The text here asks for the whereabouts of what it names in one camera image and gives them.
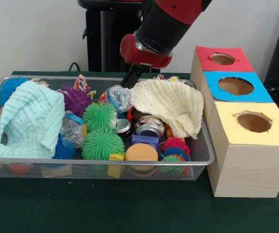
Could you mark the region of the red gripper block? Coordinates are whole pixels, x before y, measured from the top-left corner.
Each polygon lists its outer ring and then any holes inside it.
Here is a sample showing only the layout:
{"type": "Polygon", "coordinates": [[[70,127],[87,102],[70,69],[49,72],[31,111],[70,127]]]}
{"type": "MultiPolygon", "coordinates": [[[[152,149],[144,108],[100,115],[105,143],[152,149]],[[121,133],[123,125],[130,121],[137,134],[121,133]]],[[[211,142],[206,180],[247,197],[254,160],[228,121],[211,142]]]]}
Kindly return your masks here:
{"type": "Polygon", "coordinates": [[[172,60],[172,53],[162,55],[146,48],[134,34],[126,34],[121,41],[120,55],[130,67],[121,81],[122,87],[133,88],[146,66],[165,68],[172,60]]]}

